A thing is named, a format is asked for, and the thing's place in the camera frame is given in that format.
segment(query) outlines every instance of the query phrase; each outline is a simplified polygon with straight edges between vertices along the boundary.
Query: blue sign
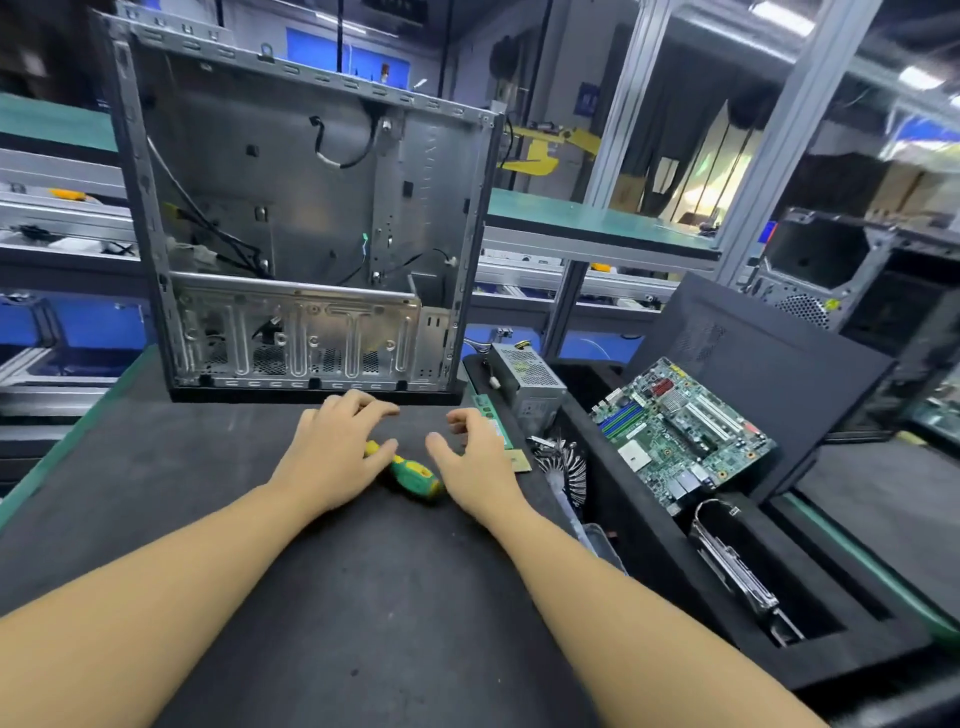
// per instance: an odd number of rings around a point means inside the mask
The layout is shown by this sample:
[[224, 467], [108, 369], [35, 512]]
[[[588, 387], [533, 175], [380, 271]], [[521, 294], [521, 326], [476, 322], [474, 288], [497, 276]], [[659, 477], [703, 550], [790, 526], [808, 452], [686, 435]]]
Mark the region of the blue sign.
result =
[[900, 129], [897, 140], [949, 141], [956, 143], [960, 141], [960, 133], [955, 132], [953, 129], [945, 129], [939, 124], [934, 124], [929, 119], [924, 119], [921, 116], [914, 116]]
[[600, 86], [597, 84], [580, 84], [580, 90], [577, 91], [577, 103], [573, 107], [573, 112], [577, 116], [585, 116], [590, 119], [597, 111], [597, 102], [600, 101]]

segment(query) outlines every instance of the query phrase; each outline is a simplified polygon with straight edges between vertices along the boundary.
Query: metal pole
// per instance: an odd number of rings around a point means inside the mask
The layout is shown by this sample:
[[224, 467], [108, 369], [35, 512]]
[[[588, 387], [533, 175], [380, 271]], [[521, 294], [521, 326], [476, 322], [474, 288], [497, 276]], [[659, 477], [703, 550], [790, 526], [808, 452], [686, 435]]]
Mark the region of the metal pole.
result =
[[[640, 103], [650, 83], [667, 22], [676, 4], [677, 0], [649, 0], [640, 4], [634, 34], [630, 38], [630, 47], [623, 61], [616, 92], [613, 94], [600, 150], [593, 163], [584, 205], [603, 208], [610, 204], [613, 186], [620, 174], [620, 165], [627, 154], [627, 145], [640, 112]], [[580, 298], [580, 287], [588, 268], [582, 261], [566, 262], [560, 290], [550, 306], [550, 317], [543, 332], [540, 354], [544, 358], [556, 358], [560, 355], [570, 314]]]
[[344, 72], [344, 0], [337, 0], [337, 73]]
[[800, 157], [880, 7], [881, 0], [826, 0], [783, 86], [739, 190], [717, 233], [714, 279], [735, 287]]
[[450, 52], [450, 29], [453, 27], [453, 0], [446, 6], [446, 28], [444, 29], [444, 52], [440, 56], [440, 80], [437, 81], [437, 98], [444, 98], [444, 77], [446, 76], [446, 57]]

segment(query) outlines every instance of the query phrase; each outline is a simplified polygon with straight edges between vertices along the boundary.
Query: workbench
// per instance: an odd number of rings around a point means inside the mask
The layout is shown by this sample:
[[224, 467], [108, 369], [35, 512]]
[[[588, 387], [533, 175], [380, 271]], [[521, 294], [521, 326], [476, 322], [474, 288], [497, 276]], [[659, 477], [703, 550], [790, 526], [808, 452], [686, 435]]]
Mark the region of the workbench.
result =
[[[301, 410], [171, 403], [147, 350], [0, 503], [0, 614], [266, 481]], [[445, 411], [404, 407], [373, 436], [429, 463]], [[569, 532], [542, 475], [518, 480]], [[156, 725], [596, 723], [496, 541], [449, 497], [423, 504], [386, 475], [283, 551]]]

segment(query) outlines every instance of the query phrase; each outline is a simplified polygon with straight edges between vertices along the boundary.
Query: computer case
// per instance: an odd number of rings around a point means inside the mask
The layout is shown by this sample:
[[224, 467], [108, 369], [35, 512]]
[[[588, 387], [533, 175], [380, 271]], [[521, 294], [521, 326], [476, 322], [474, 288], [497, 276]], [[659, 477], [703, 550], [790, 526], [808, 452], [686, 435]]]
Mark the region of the computer case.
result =
[[174, 399], [458, 402], [502, 116], [121, 11], [92, 22]]
[[791, 210], [746, 293], [897, 359], [830, 441], [889, 437], [960, 351], [960, 235]]

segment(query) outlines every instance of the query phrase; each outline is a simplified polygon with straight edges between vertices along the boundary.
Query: black anti-static mat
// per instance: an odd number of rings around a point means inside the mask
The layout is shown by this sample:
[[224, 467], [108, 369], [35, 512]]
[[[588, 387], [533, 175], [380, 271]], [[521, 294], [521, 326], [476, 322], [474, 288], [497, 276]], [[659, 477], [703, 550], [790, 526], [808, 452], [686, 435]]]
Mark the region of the black anti-static mat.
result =
[[902, 440], [820, 448], [797, 490], [960, 622], [960, 467]]
[[[289, 444], [300, 407], [172, 404], [158, 357], [134, 366], [0, 530], [0, 614], [225, 505]], [[374, 434], [427, 461], [423, 438], [443, 427], [443, 408], [406, 407]], [[521, 481], [560, 522], [540, 475]], [[280, 555], [157, 725], [596, 722], [496, 542], [448, 497], [374, 484]]]

